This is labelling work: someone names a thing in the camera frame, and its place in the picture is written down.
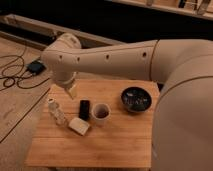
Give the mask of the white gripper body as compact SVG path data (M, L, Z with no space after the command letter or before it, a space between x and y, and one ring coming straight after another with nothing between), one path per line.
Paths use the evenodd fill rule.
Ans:
M76 75L76 72L53 72L52 80L57 86L62 87L64 89L69 89L73 86Z

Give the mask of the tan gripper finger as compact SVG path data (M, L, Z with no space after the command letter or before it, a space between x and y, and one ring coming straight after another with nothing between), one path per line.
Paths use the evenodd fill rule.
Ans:
M69 95L71 99L74 99L77 96L77 87L73 84L70 88L67 88L65 92Z

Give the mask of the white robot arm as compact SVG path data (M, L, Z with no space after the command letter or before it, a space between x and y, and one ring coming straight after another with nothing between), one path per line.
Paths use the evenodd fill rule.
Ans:
M213 171L213 40L158 39L83 49L65 33L43 50L52 81L74 72L161 84L153 113L151 171Z

